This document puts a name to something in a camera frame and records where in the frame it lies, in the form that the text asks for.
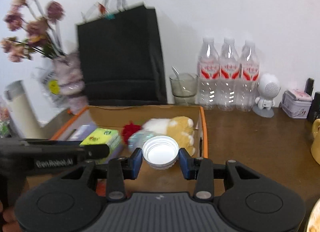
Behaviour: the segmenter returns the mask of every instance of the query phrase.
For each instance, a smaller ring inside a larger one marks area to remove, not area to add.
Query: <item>white jar lid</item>
[[[165,135],[149,139],[142,147],[144,159],[154,168],[172,166],[177,160],[178,152],[178,143]]]

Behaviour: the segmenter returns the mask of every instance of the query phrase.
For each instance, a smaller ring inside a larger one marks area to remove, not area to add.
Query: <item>mug handle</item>
[[[316,138],[320,127],[320,119],[316,119],[312,124],[312,134],[313,138]]]

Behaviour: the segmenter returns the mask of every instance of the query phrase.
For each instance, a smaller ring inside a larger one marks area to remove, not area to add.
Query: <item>wooden table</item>
[[[307,207],[300,227],[303,231],[320,198],[320,165],[310,153],[311,124],[291,119],[282,110],[274,111],[271,119],[252,111],[206,111],[209,158],[218,164],[235,159],[297,192]],[[223,183],[217,181],[215,195],[223,192]]]

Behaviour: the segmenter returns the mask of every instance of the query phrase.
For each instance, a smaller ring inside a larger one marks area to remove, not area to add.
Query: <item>yellow cup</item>
[[[318,164],[320,164],[320,135],[319,133],[320,119],[316,119],[312,124],[313,143],[311,146],[311,154]]]

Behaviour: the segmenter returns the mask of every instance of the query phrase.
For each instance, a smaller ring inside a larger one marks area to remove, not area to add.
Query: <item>red pom-pom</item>
[[[128,144],[130,136],[139,130],[141,130],[141,126],[133,124],[132,121],[128,125],[124,125],[121,135],[125,144]]]

